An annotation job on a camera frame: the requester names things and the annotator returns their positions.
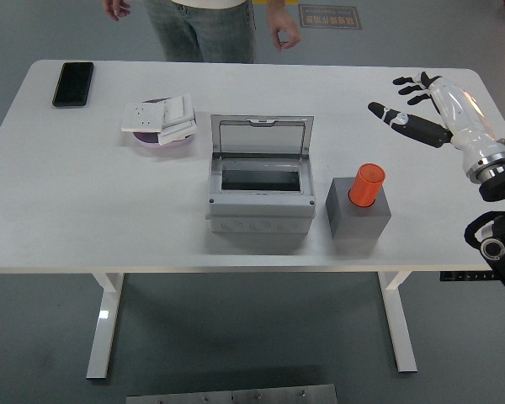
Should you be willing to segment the person's left hand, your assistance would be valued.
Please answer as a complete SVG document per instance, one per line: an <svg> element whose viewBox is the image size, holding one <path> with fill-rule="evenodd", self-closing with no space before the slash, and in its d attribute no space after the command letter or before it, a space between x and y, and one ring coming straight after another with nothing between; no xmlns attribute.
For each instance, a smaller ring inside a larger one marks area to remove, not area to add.
<svg viewBox="0 0 505 404"><path fill-rule="evenodd" d="M266 11L268 31L277 52L288 50L300 43L298 24L287 11L284 1L269 1Z"/></svg>

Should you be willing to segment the person's right hand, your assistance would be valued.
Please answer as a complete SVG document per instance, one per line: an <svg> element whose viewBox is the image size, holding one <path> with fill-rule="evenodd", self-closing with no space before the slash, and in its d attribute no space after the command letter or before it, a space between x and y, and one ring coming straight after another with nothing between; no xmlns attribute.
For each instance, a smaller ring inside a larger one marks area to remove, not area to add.
<svg viewBox="0 0 505 404"><path fill-rule="evenodd" d="M113 20L119 21L130 14L130 5L125 0L103 0L104 12Z"/></svg>

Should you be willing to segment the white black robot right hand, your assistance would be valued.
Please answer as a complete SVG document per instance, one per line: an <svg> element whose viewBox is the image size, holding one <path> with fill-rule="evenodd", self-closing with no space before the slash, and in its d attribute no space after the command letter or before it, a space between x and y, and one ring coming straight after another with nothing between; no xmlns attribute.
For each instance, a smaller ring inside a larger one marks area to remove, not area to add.
<svg viewBox="0 0 505 404"><path fill-rule="evenodd" d="M473 183L482 183L494 172L505 170L505 144L496 140L492 126L482 113L475 99L450 80L421 72L414 77L398 77L393 80L400 95L417 95L409 99L409 105L431 100L443 123L436 124L413 114L371 102L368 109L395 132L440 148L451 144L462 152L462 167Z"/></svg>

